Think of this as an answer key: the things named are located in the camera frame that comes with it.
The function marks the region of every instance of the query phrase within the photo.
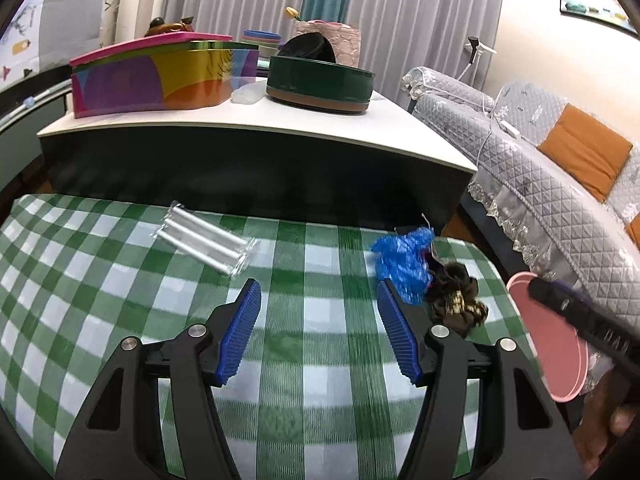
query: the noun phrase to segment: black round lid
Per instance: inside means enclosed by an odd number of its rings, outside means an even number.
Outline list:
[[[278,56],[302,57],[335,63],[334,48],[319,32],[308,32],[291,38],[280,48]]]

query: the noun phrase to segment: human hand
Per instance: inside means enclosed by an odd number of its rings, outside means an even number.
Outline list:
[[[624,399],[617,398],[620,393],[613,373],[610,370],[604,374],[586,397],[582,422],[572,435],[587,478],[600,466],[600,456],[611,435],[623,436],[639,411],[637,405],[620,405]]]

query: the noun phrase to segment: green checkered tablecloth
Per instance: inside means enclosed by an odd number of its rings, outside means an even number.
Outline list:
[[[0,230],[0,404],[53,472],[102,364],[126,336],[172,338],[234,300],[244,280],[262,309],[228,385],[214,389],[243,479],[393,479],[424,390],[398,364],[376,308],[381,232],[203,214],[258,244],[228,279],[154,240],[166,210],[61,195],[18,200]],[[438,254],[466,265],[489,306],[472,333],[490,344],[528,337],[495,267],[475,246],[440,238]],[[170,389],[160,384],[170,470],[184,475]],[[470,381],[457,473],[469,469],[478,384]]]

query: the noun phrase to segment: metal screw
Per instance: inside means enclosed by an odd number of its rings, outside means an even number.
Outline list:
[[[191,337],[202,337],[207,333],[207,327],[204,325],[191,325],[189,327],[189,335]]]
[[[444,325],[433,325],[431,333],[436,337],[446,337],[449,335],[449,329]]]
[[[506,337],[505,339],[500,339],[500,346],[507,352],[513,352],[518,347],[518,345],[516,345],[516,342],[513,339],[509,339],[508,337]]]
[[[138,340],[135,337],[127,337],[126,339],[122,340],[120,346],[123,350],[133,350],[136,346],[138,346]]]

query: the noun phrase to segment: lace trim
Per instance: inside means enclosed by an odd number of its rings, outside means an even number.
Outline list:
[[[486,209],[487,216],[495,218],[504,234],[513,242],[513,250],[522,254],[522,259],[527,267],[539,276],[548,280],[555,278],[556,273],[549,267],[551,264],[551,247],[545,251],[536,244],[528,243],[529,228],[526,225],[516,224],[511,220],[511,211],[508,208],[498,208],[494,197],[487,193],[479,184],[469,184],[469,194]]]

